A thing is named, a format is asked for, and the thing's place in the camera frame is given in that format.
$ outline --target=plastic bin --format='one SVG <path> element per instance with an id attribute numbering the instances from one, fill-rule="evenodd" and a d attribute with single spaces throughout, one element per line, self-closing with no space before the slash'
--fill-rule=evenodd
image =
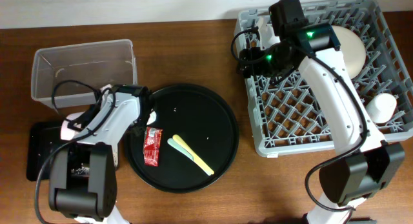
<path id="1" fill-rule="evenodd" d="M 94 88 L 107 84 L 137 84 L 136 59 L 131 40 L 103 41 L 40 49 L 32 69 L 32 99 L 52 106 L 52 90 L 63 80 L 74 79 Z M 82 85 L 67 83 L 57 91 L 57 107 L 95 103 L 94 94 Z"/>
<path id="2" fill-rule="evenodd" d="M 360 37 L 368 59 L 352 82 L 363 104 L 367 105 L 376 94 L 392 94 L 398 102 L 396 111 L 390 121 L 377 127 L 387 141 L 413 136 L 413 107 L 409 99 L 413 83 L 376 1 L 321 1 L 303 3 L 302 7 L 311 25 L 339 25 Z M 259 17 L 269 23 L 268 8 L 240 12 L 234 35 L 254 26 Z M 239 36 L 238 53 L 253 41 L 259 46 L 256 35 Z M 334 148 L 323 112 L 298 71 L 276 87 L 262 76 L 246 79 L 245 85 L 254 144 L 260 156 L 273 158 Z"/>

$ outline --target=white background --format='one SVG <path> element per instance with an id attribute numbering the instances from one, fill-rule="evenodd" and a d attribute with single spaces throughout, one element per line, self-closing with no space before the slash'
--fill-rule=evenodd
<path id="1" fill-rule="evenodd" d="M 0 0 L 0 28 L 236 18 L 279 0 Z M 378 0 L 382 11 L 413 10 L 413 0 Z"/>

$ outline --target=red wrapper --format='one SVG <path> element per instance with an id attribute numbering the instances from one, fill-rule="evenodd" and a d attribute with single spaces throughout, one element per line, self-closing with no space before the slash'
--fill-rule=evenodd
<path id="1" fill-rule="evenodd" d="M 145 141 L 143 143 L 143 157 L 145 165 L 157 167 L 159 148 L 161 146 L 162 130 L 147 127 L 145 131 Z"/>

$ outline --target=green led indicator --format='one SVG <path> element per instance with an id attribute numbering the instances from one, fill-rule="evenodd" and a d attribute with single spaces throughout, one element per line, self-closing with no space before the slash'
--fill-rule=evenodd
<path id="1" fill-rule="evenodd" d="M 307 32 L 308 37 L 312 37 L 313 34 L 314 34 L 314 32 Z"/>

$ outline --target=yellow utensil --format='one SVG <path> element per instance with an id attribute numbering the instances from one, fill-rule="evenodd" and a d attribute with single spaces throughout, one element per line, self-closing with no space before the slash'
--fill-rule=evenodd
<path id="1" fill-rule="evenodd" d="M 214 174 L 214 171 L 187 145 L 187 143 L 185 143 L 185 141 L 183 141 L 181 137 L 175 134 L 174 136 L 172 136 L 172 139 L 175 140 L 177 144 L 181 145 L 181 147 L 183 147 L 189 154 L 191 154 L 192 157 L 194 157 L 194 162 L 200 168 L 202 168 L 202 170 L 204 170 L 204 172 L 207 173 L 208 176 Z"/>

